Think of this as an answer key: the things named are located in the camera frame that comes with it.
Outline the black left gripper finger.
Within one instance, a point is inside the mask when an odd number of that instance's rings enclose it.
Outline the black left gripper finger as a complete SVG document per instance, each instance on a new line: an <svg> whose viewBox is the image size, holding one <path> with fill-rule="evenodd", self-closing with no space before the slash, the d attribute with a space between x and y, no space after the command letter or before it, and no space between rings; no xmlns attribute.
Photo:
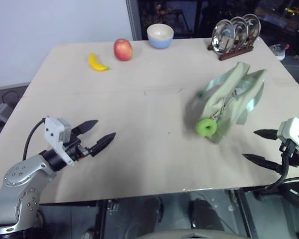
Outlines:
<svg viewBox="0 0 299 239"><path fill-rule="evenodd" d="M115 138L116 133L111 133L108 135L105 135L100 140L97 141L97 143L90 148L90 155L92 157L96 156L98 153L100 153L103 149L105 149Z"/></svg>
<svg viewBox="0 0 299 239"><path fill-rule="evenodd" d="M98 122L97 119L85 121L85 122L81 123L80 125L76 126L75 128L73 128L72 134L75 136L85 134L90 129L92 129L97 122Z"/></svg>

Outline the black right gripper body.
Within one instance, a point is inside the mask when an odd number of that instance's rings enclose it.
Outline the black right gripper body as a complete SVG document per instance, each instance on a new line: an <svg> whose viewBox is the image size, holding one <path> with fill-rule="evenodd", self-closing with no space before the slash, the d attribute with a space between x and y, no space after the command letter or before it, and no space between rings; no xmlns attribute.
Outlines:
<svg viewBox="0 0 299 239"><path fill-rule="evenodd" d="M282 166L288 163L289 166L299 167L299 152L296 147L296 143L291 139L286 139L281 143L279 150L282 157Z"/></svg>

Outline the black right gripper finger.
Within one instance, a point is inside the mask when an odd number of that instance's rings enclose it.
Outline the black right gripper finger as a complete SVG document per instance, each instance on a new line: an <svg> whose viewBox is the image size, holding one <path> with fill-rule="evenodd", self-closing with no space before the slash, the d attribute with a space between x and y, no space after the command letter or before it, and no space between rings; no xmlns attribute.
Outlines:
<svg viewBox="0 0 299 239"><path fill-rule="evenodd" d="M254 134L266 138L266 139L271 139L271 140L277 140L278 131L276 129L259 129L254 131Z"/></svg>
<svg viewBox="0 0 299 239"><path fill-rule="evenodd" d="M248 159L249 161L253 162L254 164L269 169L269 170L273 170L275 172L282 172L283 167L280 164L277 164L275 162L272 161L268 161L266 160L264 157L262 156L258 156L258 155L254 155L254 154L242 154L246 159Z"/></svg>

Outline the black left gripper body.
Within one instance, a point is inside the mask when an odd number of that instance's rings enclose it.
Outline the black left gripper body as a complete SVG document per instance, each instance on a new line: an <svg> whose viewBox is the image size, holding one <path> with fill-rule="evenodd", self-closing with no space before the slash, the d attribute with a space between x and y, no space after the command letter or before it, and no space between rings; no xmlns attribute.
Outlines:
<svg viewBox="0 0 299 239"><path fill-rule="evenodd" d="M71 135L70 140L63 144L65 152L73 161L80 161L82 158L90 155L90 148L81 145L81 140L75 136Z"/></svg>

